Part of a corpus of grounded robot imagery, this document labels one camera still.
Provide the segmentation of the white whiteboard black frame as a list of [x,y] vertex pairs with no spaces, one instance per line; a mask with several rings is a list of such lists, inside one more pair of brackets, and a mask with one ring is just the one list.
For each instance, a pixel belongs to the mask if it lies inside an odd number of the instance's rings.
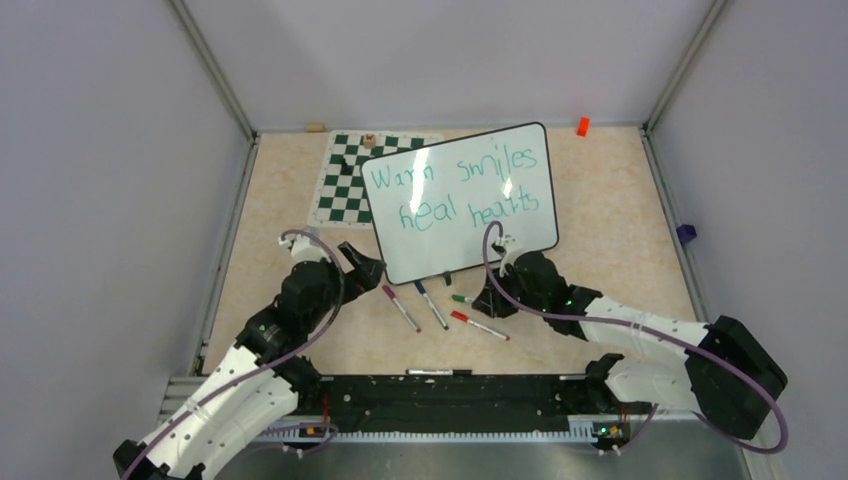
[[559,242],[547,131],[539,122],[373,158],[362,177],[392,284],[482,264],[493,221],[529,250]]

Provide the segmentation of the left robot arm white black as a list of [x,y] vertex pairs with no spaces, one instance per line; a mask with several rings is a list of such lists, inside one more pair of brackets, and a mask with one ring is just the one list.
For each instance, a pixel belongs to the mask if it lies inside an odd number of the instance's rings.
[[338,253],[304,232],[282,244],[294,265],[269,305],[249,318],[219,365],[156,430],[126,440],[113,460],[123,479],[213,479],[278,419],[319,404],[321,374],[301,351],[314,343],[340,308],[375,289],[383,261],[350,243]]

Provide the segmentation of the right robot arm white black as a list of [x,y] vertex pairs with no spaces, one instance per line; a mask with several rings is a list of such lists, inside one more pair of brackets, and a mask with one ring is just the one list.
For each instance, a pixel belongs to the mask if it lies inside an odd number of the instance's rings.
[[740,321],[686,322],[629,307],[568,283],[539,251],[496,246],[475,309],[493,318],[537,312],[562,336],[610,346],[590,362],[589,404],[622,403],[688,410],[737,440],[751,440],[788,385],[788,377]]

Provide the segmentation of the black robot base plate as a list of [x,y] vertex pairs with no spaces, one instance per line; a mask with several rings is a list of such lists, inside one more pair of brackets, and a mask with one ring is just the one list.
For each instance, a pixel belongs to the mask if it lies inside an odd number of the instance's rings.
[[336,375],[300,393],[283,418],[327,421],[344,434],[507,434],[565,432],[579,417],[634,419],[650,409],[583,375]]

